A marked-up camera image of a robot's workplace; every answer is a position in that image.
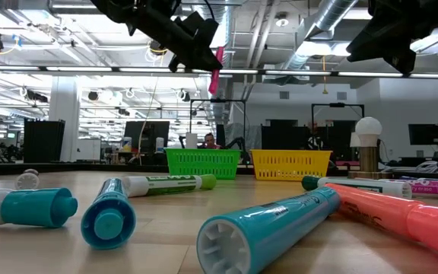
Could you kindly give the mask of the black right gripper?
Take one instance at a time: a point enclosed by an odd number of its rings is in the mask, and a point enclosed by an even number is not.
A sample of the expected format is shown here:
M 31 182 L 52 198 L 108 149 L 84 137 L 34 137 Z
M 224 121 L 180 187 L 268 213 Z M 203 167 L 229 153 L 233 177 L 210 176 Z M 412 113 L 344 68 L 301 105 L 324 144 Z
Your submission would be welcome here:
M 438 0 L 369 1 L 368 12 L 368 30 L 348 45 L 348 61 L 383 59 L 403 75 L 411 73 L 416 60 L 411 40 L 429 36 L 438 27 Z

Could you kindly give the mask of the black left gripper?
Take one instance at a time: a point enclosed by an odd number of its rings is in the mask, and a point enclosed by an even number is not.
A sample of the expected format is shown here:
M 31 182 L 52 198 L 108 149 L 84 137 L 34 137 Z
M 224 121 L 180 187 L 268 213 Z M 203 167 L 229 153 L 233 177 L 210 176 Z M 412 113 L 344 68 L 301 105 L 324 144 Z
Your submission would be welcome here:
M 188 70 L 199 69 L 212 72 L 222 69 L 221 62 L 210 50 L 182 53 L 179 43 L 185 37 L 185 32 L 170 19 L 180 4 L 181 0 L 135 1 L 131 14 L 126 19 L 129 35 L 132 36 L 135 30 L 140 30 L 174 53 L 175 55 L 168 65 L 172 72 L 177 72 L 179 64 L 183 64 Z M 204 19 L 197 11 L 190 14 L 182 22 L 182 25 L 192 36 L 194 44 L 206 49 L 210 48 L 219 27 L 216 20 Z

